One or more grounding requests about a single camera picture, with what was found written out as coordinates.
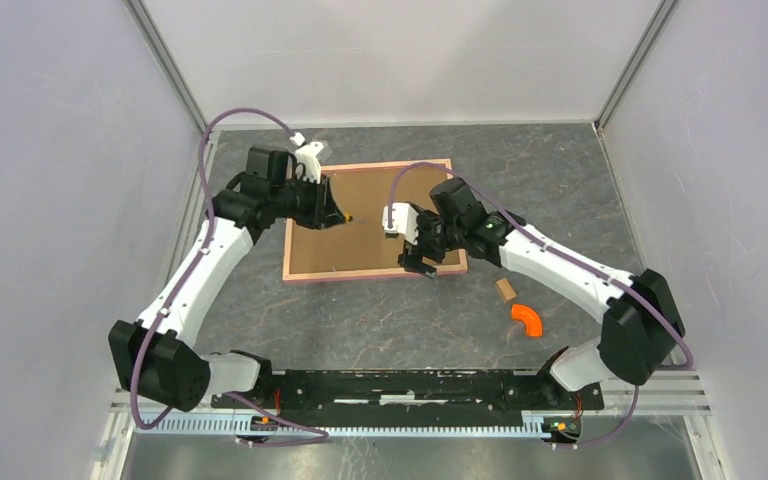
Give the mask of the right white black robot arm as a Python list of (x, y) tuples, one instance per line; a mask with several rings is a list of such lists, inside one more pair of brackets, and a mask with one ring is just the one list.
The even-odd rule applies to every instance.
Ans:
[(633, 274), (579, 254), (519, 216), (486, 209), (460, 177), (438, 184), (429, 197), (432, 209), (389, 199), (382, 211), (385, 234), (404, 239), (398, 263), (405, 271), (433, 278), (446, 253), (463, 250), (561, 294), (600, 325), (599, 337), (548, 360), (548, 374), (537, 382), (545, 405), (562, 408), (585, 386), (610, 378), (642, 386), (675, 348), (687, 348), (675, 299), (659, 272)]

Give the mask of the orange handled screwdriver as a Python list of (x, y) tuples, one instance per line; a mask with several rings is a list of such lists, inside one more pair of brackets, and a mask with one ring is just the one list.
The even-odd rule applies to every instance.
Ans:
[(351, 214), (346, 214), (344, 216), (344, 219), (347, 223), (358, 223), (358, 224), (377, 224), (379, 225), (381, 223), (381, 218), (379, 216), (373, 216), (373, 217), (365, 217), (365, 216), (356, 216)]

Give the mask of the pink wooden photo frame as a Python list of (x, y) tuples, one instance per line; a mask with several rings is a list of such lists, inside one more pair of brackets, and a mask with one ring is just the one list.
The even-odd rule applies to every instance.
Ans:
[[(324, 166), (339, 207), (356, 216), (379, 216), (392, 181), (408, 161)], [(387, 238), (381, 223), (348, 223), (309, 230), (286, 222), (282, 279), (286, 283), (408, 277), (398, 265), (403, 240)]]

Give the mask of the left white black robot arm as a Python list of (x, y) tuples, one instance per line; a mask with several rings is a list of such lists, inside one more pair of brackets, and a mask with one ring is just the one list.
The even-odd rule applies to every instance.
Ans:
[(108, 342), (123, 389), (182, 412), (227, 391), (255, 408), (272, 399), (264, 360), (199, 355), (193, 346), (230, 273), (276, 220), (310, 230), (350, 222), (322, 172), (328, 149), (319, 141), (293, 152), (249, 149), (244, 170), (213, 196), (193, 247), (161, 293), (136, 320), (111, 328)]

